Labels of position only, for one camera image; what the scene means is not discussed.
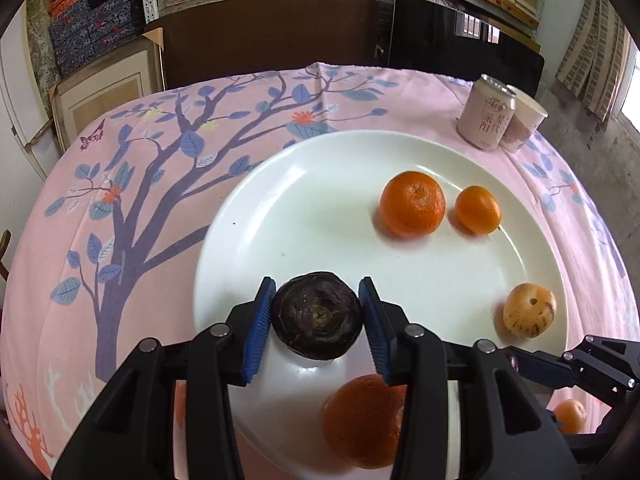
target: white paper cup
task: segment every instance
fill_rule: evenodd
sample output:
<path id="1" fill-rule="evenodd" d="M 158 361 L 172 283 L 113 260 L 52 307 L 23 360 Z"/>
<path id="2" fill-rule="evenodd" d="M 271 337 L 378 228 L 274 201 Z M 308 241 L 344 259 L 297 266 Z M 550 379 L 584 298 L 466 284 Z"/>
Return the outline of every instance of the white paper cup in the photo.
<path id="1" fill-rule="evenodd" d="M 512 85 L 509 90 L 516 94 L 516 111 L 509 122 L 500 145 L 510 152 L 516 152 L 535 132 L 548 116 L 546 110 L 526 92 Z"/>

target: mangosteen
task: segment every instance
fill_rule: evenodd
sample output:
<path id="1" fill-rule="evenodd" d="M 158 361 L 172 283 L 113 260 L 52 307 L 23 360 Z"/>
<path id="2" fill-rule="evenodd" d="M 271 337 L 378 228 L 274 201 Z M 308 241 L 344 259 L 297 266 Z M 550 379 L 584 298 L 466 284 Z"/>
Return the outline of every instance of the mangosteen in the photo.
<path id="1" fill-rule="evenodd" d="M 278 338 L 296 354 L 328 361 L 343 355 L 362 330 L 358 297 L 332 272 L 312 272 L 285 283 L 271 305 Z"/>

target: curtain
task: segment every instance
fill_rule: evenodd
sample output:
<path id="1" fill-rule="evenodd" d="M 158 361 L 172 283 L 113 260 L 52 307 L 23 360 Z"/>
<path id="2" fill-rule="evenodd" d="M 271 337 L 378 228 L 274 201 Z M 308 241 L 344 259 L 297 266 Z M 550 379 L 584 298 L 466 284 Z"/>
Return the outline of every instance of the curtain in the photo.
<path id="1" fill-rule="evenodd" d="M 609 0 L 584 0 L 556 79 L 606 124 L 622 79 L 626 29 Z"/>

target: tablecloth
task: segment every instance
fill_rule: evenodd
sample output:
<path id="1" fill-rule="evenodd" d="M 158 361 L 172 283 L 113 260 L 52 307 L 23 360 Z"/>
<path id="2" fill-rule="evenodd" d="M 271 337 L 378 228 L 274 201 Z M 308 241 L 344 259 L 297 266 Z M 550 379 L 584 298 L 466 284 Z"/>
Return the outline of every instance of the tablecloth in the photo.
<path id="1" fill-rule="evenodd" d="M 414 134 L 487 168 L 551 244 L 566 289 L 568 345 L 588 333 L 640 339 L 620 254 L 556 150 L 536 133 L 514 155 L 482 152 L 456 133 L 470 85 L 411 70 L 317 63 L 147 96 L 90 124 L 46 181 L 18 244 L 4 303 L 5 397 L 14 435 L 38 467 L 50 474 L 138 341 L 194 336 L 200 242 L 234 186 L 287 146 L 337 130 Z M 177 395 L 179 406 L 184 388 Z M 593 431 L 606 406 L 580 390 L 557 392 L 552 405 L 567 396 L 586 404 Z M 184 410 L 176 417 L 183 428 Z M 264 460 L 245 444 L 242 455 Z M 180 468 L 184 460 L 177 460 L 183 478 Z M 267 469 L 248 465 L 247 476 L 265 478 Z"/>

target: large round plate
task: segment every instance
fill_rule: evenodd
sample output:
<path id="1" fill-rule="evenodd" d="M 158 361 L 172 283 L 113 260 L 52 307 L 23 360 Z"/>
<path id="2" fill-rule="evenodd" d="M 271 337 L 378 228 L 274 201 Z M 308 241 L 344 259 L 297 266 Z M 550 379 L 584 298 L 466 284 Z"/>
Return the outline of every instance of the large round plate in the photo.
<path id="1" fill-rule="evenodd" d="M 385 184 L 418 170 L 437 179 L 452 207 L 460 189 L 491 190 L 502 209 L 501 229 L 471 238 L 445 218 L 421 240 L 398 241 L 378 228 Z M 316 137 L 261 164 L 226 199 L 204 240 L 194 286 L 194 322 L 204 330 L 231 308 L 252 300 L 263 276 L 278 286 L 330 270 L 353 290 L 371 276 L 380 298 L 401 305 L 408 319 L 441 339 L 505 346 L 494 313 L 518 283 L 556 294 L 558 313 L 543 335 L 523 348 L 558 354 L 566 341 L 562 279 L 538 224 L 491 174 L 445 146 L 393 132 L 356 131 Z M 231 388 L 234 420 L 272 462 L 303 480 L 382 480 L 390 469 L 341 463 L 322 439 L 321 410 L 342 384 L 374 372 L 364 331 L 332 362 L 289 351 L 271 330 L 259 373 L 247 388 Z M 458 400 L 450 384 L 449 477 L 460 456 Z"/>

